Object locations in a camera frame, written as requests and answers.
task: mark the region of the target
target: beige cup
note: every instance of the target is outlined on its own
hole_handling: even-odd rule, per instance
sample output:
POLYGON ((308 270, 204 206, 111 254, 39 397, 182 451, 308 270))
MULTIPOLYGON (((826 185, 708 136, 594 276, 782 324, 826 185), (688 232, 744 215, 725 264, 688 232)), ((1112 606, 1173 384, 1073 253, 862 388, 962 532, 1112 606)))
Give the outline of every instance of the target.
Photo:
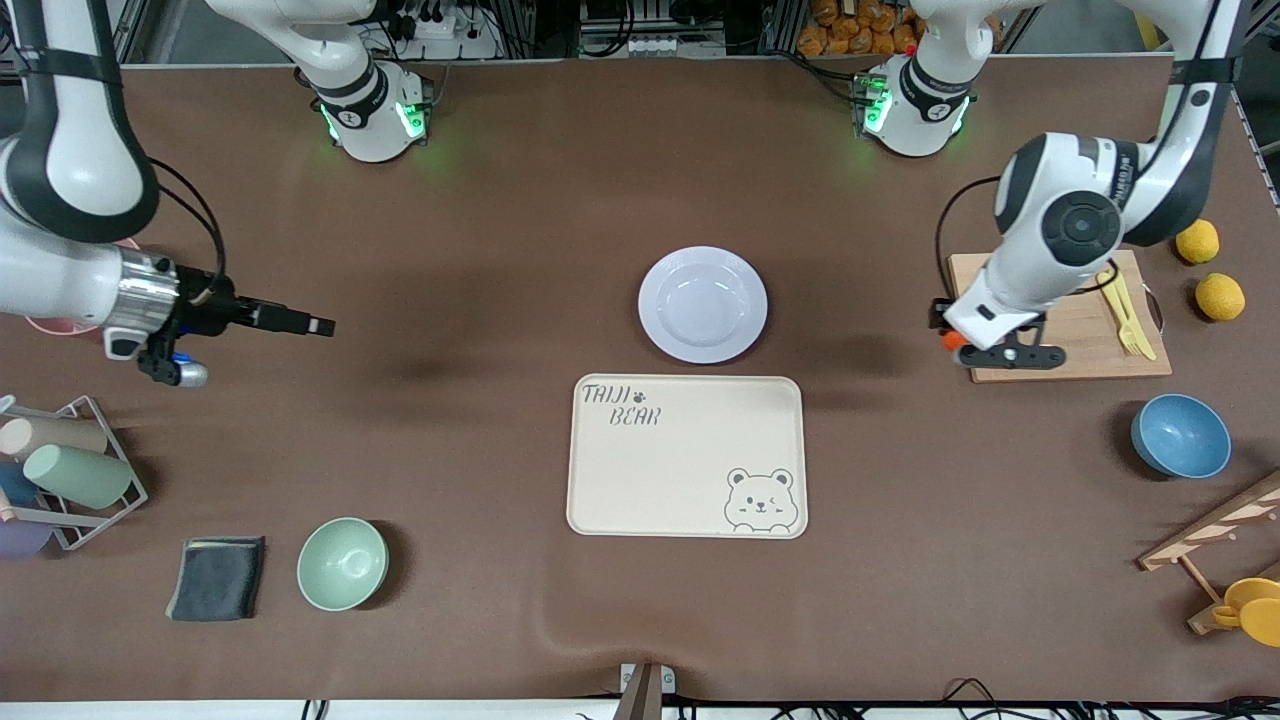
POLYGON ((17 418, 0 428, 0 452, 15 460, 26 460, 46 445, 106 452, 106 433, 92 420, 63 418, 17 418))

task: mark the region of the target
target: white plate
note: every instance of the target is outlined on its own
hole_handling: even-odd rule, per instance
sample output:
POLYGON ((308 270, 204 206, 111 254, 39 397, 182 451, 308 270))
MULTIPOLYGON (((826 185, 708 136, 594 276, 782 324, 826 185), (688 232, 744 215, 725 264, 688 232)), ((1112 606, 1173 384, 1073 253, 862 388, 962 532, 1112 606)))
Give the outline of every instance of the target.
POLYGON ((760 337, 769 299, 755 268, 719 247, 685 247, 640 283, 640 324, 663 352, 707 365, 737 357, 760 337))

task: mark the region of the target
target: green indicator light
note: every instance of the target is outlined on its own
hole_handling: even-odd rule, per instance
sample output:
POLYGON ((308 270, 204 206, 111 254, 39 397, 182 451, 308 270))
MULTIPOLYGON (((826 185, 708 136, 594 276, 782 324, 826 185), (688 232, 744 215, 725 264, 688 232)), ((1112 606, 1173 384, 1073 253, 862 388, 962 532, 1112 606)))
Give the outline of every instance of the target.
POLYGON ((879 129, 884 127, 884 118, 888 117, 888 111, 892 109, 892 105, 893 94, 887 90, 883 91, 879 100, 877 100, 872 105, 872 109, 867 111, 865 129, 870 132, 879 132, 879 129))
POLYGON ((964 124, 964 111, 969 109, 969 99, 965 97, 964 104, 956 110, 956 124, 951 126, 951 135, 960 132, 960 126, 964 124))
POLYGON ((422 111, 412 105, 406 108, 403 104, 396 104, 396 113, 401 117, 401 123, 404 126, 404 132, 410 137, 419 137, 422 135, 422 111))
POLYGON ((324 115, 324 122, 329 126, 329 137, 332 137, 334 142, 339 142, 338 128, 333 127, 333 118, 329 117, 329 110, 325 109, 324 105, 320 105, 320 114, 324 115))

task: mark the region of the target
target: bear illustration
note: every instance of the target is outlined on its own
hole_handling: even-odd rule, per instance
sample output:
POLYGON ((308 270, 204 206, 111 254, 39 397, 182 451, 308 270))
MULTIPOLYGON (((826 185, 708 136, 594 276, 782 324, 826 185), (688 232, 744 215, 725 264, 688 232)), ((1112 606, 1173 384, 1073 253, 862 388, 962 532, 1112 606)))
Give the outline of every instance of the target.
POLYGON ((794 484, 791 473, 781 469, 768 475, 731 470, 724 519, 739 533, 786 533, 800 519, 800 507, 791 497, 794 484))

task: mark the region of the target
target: cutting board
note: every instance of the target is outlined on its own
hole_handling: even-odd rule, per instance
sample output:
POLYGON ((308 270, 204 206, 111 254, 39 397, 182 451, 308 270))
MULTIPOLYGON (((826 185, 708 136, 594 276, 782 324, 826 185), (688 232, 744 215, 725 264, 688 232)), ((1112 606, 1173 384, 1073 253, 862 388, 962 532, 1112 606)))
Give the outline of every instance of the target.
MULTIPOLYGON (((988 254, 952 255, 947 259, 955 287, 968 288, 988 254)), ((1120 327, 1101 292, 1064 297, 1047 314, 1044 345, 1066 351, 1066 363, 1052 370, 969 370, 975 383, 1011 383, 1033 380, 1082 380, 1096 378, 1157 378, 1172 374, 1169 354, 1156 329, 1156 320, 1142 290, 1142 270, 1133 250, 1120 250, 1112 256, 1129 288, 1129 300, 1138 314, 1147 341, 1156 351, 1155 360, 1126 355, 1120 345, 1120 327)))

